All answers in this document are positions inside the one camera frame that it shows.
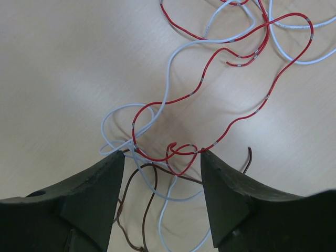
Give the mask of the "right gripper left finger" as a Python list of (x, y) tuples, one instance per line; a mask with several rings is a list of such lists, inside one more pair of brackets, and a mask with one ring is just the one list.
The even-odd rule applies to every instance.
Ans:
[(107, 251), (124, 171), (118, 151), (26, 197), (1, 200), (1, 251)]

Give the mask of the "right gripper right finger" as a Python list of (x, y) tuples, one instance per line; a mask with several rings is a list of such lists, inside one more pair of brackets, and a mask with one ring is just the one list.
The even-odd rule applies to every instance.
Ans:
[(201, 154), (212, 241), (219, 251), (335, 251), (335, 190), (299, 196)]

